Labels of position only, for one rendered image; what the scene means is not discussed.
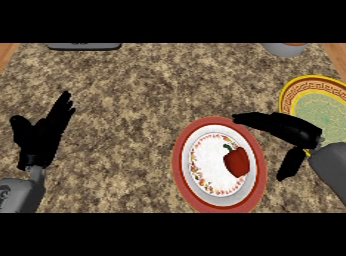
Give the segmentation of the grey round container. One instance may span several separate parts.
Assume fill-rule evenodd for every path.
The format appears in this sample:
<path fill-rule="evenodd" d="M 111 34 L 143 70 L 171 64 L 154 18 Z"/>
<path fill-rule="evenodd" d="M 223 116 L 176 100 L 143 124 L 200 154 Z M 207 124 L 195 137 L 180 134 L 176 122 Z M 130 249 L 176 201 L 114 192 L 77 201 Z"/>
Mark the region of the grey round container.
<path fill-rule="evenodd" d="M 306 43 L 263 43 L 264 50 L 278 57 L 291 58 L 301 54 Z"/>

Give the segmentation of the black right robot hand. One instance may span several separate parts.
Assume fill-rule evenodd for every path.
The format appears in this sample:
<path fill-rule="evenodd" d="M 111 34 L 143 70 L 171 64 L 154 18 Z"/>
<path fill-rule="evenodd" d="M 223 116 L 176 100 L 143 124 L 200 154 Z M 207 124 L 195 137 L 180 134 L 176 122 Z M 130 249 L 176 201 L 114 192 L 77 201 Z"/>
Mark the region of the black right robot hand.
<path fill-rule="evenodd" d="M 276 173 L 276 180 L 297 174 L 306 158 L 306 149 L 315 149 L 321 143 L 322 129 L 310 122 L 288 114 L 250 112 L 232 115 L 233 123 L 267 132 L 293 145 Z"/>

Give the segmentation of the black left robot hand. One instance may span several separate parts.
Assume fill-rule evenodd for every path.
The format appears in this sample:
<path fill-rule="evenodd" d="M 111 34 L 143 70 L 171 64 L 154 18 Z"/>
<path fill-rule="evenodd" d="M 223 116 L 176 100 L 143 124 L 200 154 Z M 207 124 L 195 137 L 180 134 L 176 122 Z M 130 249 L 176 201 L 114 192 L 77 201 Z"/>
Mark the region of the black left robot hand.
<path fill-rule="evenodd" d="M 47 116 L 36 124 L 19 115 L 9 119 L 13 142 L 19 146 L 18 169 L 22 171 L 31 166 L 46 168 L 53 161 L 61 137 L 75 112 L 70 98 L 70 92 L 64 91 Z"/>

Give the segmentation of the red bell pepper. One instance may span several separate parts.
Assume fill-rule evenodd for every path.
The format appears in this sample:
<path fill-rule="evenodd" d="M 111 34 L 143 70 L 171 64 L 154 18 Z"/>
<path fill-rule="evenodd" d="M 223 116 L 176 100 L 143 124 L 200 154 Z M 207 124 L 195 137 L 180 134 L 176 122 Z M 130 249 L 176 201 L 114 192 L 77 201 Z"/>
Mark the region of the red bell pepper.
<path fill-rule="evenodd" d="M 223 163 L 231 174 L 239 178 L 250 172 L 250 160 L 242 147 L 231 148 L 228 144 L 223 147 L 229 150 L 223 156 Z"/>

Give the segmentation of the yellow-rimmed green patterned plate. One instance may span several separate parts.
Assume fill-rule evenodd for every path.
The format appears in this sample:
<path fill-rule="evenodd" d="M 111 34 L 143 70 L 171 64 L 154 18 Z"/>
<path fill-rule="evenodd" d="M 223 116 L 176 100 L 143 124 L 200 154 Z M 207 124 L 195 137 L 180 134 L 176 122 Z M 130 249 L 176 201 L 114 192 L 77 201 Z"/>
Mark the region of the yellow-rimmed green patterned plate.
<path fill-rule="evenodd" d="M 322 146 L 346 142 L 346 83 L 321 75 L 298 76 L 282 87 L 278 109 L 322 129 Z"/>

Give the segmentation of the red-rimmed white floral plate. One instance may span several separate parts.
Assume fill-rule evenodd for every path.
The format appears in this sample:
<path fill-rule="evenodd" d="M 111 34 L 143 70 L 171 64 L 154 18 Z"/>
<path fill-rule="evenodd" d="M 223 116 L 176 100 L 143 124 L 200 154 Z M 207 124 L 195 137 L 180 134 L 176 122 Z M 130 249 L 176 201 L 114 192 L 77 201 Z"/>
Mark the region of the red-rimmed white floral plate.
<path fill-rule="evenodd" d="M 236 178 L 223 156 L 242 147 L 250 172 Z M 223 117 L 195 120 L 173 147 L 171 171 L 182 197 L 198 212 L 250 212 L 264 193 L 267 170 L 260 145 L 248 130 Z"/>

